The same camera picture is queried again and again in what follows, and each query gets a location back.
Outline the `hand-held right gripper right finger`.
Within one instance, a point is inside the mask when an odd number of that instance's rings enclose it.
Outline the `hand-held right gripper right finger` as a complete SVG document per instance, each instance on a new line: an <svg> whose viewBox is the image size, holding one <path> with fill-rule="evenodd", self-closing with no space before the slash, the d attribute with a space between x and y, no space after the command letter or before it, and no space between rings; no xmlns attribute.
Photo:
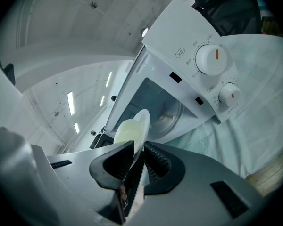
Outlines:
<svg viewBox="0 0 283 226"><path fill-rule="evenodd" d="M208 156L154 142L145 145L177 157L185 170L169 192L144 196L130 226L247 226L266 205L254 187Z"/></svg>

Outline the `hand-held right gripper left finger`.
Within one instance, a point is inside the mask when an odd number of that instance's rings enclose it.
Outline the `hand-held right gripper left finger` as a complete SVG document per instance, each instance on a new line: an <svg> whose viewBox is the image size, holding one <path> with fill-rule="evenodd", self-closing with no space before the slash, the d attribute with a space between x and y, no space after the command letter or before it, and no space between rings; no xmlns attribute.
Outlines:
<svg viewBox="0 0 283 226"><path fill-rule="evenodd" d="M118 222L111 215L115 191L101 187L90 169L107 172L121 181L127 200L122 202L124 219L130 220L144 201L144 152L131 154L131 147L119 149L119 144L106 145L76 153L48 156L59 179L79 199L85 199L93 210Z"/></svg>

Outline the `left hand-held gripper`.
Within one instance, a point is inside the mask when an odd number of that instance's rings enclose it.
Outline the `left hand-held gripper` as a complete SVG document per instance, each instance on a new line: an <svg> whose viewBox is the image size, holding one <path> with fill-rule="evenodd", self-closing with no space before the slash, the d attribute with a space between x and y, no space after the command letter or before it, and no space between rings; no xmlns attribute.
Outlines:
<svg viewBox="0 0 283 226"><path fill-rule="evenodd" d="M0 191L27 223L57 226L58 214L41 185L31 145L6 128L21 97L0 67Z"/></svg>

